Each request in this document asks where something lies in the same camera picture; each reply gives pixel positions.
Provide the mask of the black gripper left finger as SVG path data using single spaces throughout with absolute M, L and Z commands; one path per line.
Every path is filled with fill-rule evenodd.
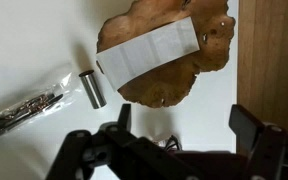
M 127 131 L 131 130 L 131 105 L 123 104 L 118 117 L 118 124 Z

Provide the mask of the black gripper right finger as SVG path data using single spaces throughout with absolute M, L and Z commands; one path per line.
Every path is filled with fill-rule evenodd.
M 242 105 L 231 107 L 229 127 L 237 136 L 239 145 L 251 152 L 265 125 Z

